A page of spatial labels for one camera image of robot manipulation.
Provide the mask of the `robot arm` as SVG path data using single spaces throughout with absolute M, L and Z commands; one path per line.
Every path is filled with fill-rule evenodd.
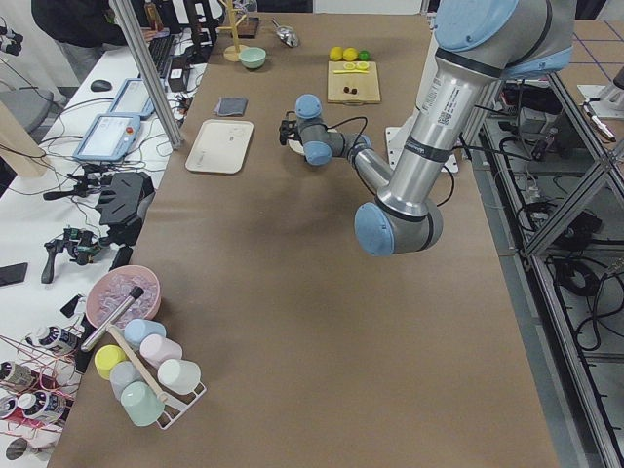
M 542 77 L 572 55 L 573 1 L 443 1 L 434 20 L 437 72 L 390 167 L 362 135 L 329 131 L 319 99 L 300 96 L 280 142 L 298 141 L 312 166 L 344 158 L 374 199 L 355 214 L 363 250 L 387 256 L 424 251 L 440 238 L 443 219 L 429 193 L 484 88 L 504 79 Z

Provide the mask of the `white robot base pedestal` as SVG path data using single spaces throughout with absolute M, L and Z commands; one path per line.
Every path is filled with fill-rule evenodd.
M 419 110 L 425 103 L 429 88 L 437 74 L 438 65 L 435 62 L 435 53 L 437 49 L 438 42 L 435 38 L 434 33 L 431 33 L 427 57 L 424 64 L 420 85 L 418 87 L 413 112 L 401 127 L 387 127 L 385 129 L 387 156 L 389 164 L 392 168 L 395 168 L 399 162 L 406 139 L 410 135 L 411 128 L 415 122 L 417 115 L 419 114 Z

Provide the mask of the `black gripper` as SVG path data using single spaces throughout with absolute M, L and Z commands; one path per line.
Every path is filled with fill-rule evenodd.
M 298 141 L 297 119 L 293 112 L 286 112 L 279 126 L 279 141 L 287 145 L 289 141 Z

